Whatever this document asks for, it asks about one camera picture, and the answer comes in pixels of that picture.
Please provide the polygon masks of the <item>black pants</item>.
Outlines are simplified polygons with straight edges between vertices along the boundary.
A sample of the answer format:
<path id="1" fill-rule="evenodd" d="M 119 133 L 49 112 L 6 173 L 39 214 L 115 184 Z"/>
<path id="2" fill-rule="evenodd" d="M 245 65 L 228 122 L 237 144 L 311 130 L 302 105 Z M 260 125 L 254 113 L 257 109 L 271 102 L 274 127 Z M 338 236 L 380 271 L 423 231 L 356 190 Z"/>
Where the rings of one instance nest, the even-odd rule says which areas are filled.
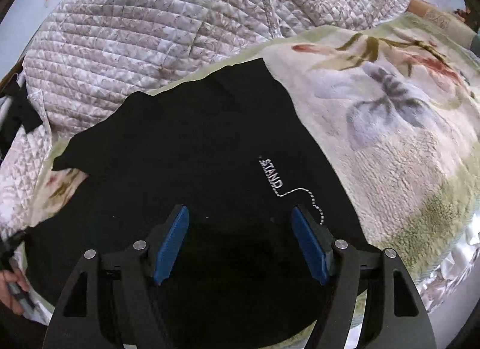
<path id="1" fill-rule="evenodd" d="M 307 328 L 325 290 L 292 231 L 292 208 L 304 206 L 357 247 L 367 242 L 296 112 L 261 60 L 129 96 L 55 159 L 55 169 L 86 179 L 25 242 L 33 289 L 56 303 L 86 250 L 124 250 L 184 204 L 189 229 L 153 293 L 174 345 L 262 348 Z"/>

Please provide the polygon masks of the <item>silver bed skirt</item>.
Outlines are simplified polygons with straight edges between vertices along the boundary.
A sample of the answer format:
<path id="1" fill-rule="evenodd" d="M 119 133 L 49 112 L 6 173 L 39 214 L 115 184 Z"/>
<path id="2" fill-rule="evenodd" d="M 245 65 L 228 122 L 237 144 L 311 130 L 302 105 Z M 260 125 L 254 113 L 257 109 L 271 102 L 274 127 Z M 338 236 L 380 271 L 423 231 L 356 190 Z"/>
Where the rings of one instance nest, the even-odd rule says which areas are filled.
<path id="1" fill-rule="evenodd" d="M 479 210 L 440 256 L 439 264 L 429 269 L 416 283 L 428 313 L 437 309 L 471 273 L 479 258 Z"/>

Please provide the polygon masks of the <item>black garment on quilt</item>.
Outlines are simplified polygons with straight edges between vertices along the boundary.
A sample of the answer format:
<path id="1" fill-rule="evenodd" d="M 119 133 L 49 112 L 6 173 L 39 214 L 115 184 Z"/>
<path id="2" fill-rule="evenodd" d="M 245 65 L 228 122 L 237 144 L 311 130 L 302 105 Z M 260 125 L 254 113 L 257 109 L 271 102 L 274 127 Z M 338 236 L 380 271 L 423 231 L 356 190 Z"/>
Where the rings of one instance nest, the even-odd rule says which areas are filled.
<path id="1" fill-rule="evenodd" d="M 28 99 L 26 83 L 19 85 L 18 75 L 14 74 L 1 92 L 1 161 L 21 127 L 30 133 L 41 124 L 38 111 Z"/>

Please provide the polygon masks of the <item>floral fleece blanket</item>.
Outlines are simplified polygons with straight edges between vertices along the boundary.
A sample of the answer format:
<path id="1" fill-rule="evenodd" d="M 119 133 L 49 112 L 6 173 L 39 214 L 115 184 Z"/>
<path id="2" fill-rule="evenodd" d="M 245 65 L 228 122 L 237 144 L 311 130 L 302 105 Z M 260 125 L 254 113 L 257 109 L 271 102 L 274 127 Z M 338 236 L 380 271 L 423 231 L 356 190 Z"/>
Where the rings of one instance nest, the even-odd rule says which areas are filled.
<path id="1" fill-rule="evenodd" d="M 324 28 L 255 60 L 287 90 L 351 201 L 367 242 L 351 244 L 394 248 L 418 281 L 479 198 L 478 62 L 422 23 L 381 36 Z"/>

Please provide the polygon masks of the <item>quilted beige floral comforter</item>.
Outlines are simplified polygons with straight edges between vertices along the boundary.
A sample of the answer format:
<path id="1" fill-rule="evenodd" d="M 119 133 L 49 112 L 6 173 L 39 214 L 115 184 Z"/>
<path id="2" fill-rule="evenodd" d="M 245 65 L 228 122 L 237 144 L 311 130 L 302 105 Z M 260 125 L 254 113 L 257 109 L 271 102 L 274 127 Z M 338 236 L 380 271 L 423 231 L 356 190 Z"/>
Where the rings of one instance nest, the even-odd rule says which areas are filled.
<path id="1" fill-rule="evenodd" d="M 1 234 L 28 225 L 52 144 L 151 91 L 252 45 L 322 25 L 365 30 L 410 0 L 62 0 L 30 41 L 16 83 L 41 119 L 1 163 Z"/>

